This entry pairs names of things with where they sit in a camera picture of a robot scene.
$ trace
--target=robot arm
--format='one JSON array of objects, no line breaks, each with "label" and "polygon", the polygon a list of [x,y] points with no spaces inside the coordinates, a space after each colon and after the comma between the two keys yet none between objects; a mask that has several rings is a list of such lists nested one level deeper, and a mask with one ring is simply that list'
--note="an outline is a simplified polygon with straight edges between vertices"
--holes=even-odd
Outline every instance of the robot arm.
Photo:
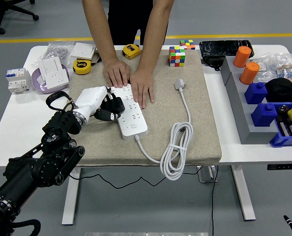
[{"label": "robot arm", "polygon": [[[83,157],[85,148],[77,146],[76,141],[69,134],[78,134],[82,126],[88,123],[89,117],[99,114],[101,110],[115,118],[120,116],[116,111],[124,111],[123,103],[122,107],[116,108],[113,106],[114,102],[110,111],[109,108],[112,107],[110,100],[107,99],[105,102],[109,92],[111,90],[106,87],[88,88],[82,92],[76,103],[62,91],[47,98],[46,103],[49,108],[57,112],[42,128],[45,134],[41,143],[23,156],[9,159],[3,174],[7,181],[0,187],[0,236],[9,236],[14,232],[13,228],[31,224],[35,225],[31,235],[38,235],[39,221],[31,220],[23,223],[13,223],[13,221],[20,213],[22,205],[38,187],[61,185]],[[70,100],[63,109],[51,106],[54,100],[63,96]],[[39,151],[43,152],[41,157],[33,158]]]}]

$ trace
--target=gray floor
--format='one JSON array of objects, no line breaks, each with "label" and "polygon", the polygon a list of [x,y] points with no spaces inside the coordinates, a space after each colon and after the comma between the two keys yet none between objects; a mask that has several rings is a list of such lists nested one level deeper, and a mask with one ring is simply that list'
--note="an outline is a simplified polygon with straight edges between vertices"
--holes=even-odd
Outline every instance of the gray floor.
[{"label": "gray floor", "polygon": [[[103,0],[107,8],[108,1]],[[8,11],[2,22],[2,39],[90,37],[81,1],[43,0],[18,4],[39,15]],[[167,35],[292,33],[292,1],[276,0],[176,0]],[[198,44],[221,38],[194,38]],[[252,44],[281,44],[292,53],[292,37],[251,37]],[[165,44],[177,44],[178,39]],[[0,43],[0,119],[10,93],[7,69],[23,66],[33,43]],[[195,172],[187,167],[186,172]],[[0,170],[0,186],[5,181]],[[162,176],[156,167],[107,167],[85,169],[84,176],[101,174],[116,186],[143,176],[152,183]],[[229,166],[220,166],[214,192],[216,236],[292,235],[283,219],[292,219],[292,171],[267,171],[265,165],[244,167],[256,221],[244,222],[234,179]],[[62,226],[61,216],[67,182],[60,187],[38,189],[23,207],[16,221],[41,221],[41,236],[84,236],[86,232],[208,232],[211,235],[212,184],[201,184],[197,176],[184,175],[176,182],[163,181],[157,187],[138,182],[116,190],[98,177],[80,183],[75,224]],[[15,236],[29,235],[31,228],[18,229]]]}]

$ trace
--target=white power strip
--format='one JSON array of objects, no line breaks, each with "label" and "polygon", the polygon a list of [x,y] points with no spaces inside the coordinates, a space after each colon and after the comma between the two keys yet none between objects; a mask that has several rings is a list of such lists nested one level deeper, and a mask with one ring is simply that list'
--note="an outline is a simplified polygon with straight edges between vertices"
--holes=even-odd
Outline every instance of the white power strip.
[{"label": "white power strip", "polygon": [[111,89],[117,97],[122,99],[125,107],[125,111],[117,120],[122,138],[132,140],[137,134],[140,137],[147,135],[148,127],[138,102],[133,100],[131,85],[128,84],[122,88],[111,87]]}]

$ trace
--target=white power cord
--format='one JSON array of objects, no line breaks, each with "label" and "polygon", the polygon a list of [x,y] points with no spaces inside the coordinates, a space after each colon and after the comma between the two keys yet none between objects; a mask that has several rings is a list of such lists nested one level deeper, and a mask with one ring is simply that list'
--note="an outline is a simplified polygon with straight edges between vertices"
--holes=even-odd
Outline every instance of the white power cord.
[{"label": "white power cord", "polygon": [[[189,108],[186,104],[184,95],[183,95],[183,89],[186,87],[184,81],[182,79],[178,79],[175,82],[175,89],[180,91],[182,101],[184,104],[184,107],[186,109],[187,115],[189,117],[189,122],[182,122],[182,123],[175,123],[171,129],[171,135],[170,135],[170,143],[164,152],[164,154],[161,157],[160,161],[156,161],[155,159],[151,158],[146,151],[144,150],[140,137],[138,135],[135,135],[135,139],[140,146],[140,149],[142,153],[152,162],[156,164],[160,164],[160,171],[161,173],[169,180],[177,180],[181,177],[183,173],[183,169],[185,167],[185,160],[186,160],[186,152],[187,148],[191,142],[191,139],[193,137],[193,126],[191,125],[191,114],[189,111]],[[176,145],[177,138],[180,133],[183,133],[180,139],[179,145]],[[179,162],[177,167],[175,168],[172,165],[172,161],[175,160],[178,156]]]}]

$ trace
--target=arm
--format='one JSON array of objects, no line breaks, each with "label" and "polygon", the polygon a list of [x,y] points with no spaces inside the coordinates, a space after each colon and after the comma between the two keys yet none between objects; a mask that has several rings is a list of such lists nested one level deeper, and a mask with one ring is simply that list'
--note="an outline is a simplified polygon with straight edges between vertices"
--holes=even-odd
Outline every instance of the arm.
[{"label": "arm", "polygon": [[83,8],[90,33],[104,63],[104,77],[109,86],[122,87],[122,83],[126,86],[130,69],[117,58],[101,0],[83,0]]},{"label": "arm", "polygon": [[134,100],[146,107],[148,93],[154,102],[152,73],[156,67],[174,0],[154,0],[138,69],[130,75]]}]

